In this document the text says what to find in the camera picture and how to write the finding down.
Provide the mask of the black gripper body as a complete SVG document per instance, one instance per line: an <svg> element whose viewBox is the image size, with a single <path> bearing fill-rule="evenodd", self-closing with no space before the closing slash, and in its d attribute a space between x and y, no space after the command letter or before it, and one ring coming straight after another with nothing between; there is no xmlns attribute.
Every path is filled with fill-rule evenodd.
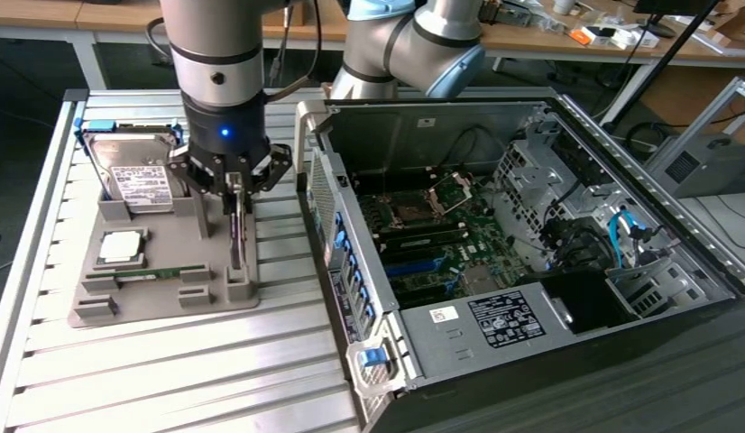
<svg viewBox="0 0 745 433"><path fill-rule="evenodd" d="M181 93L189 126L189 154L212 163L213 156L240 163L244 158L255 167L268 156L271 142L264 128L267 95L233 106L208 106Z"/></svg>

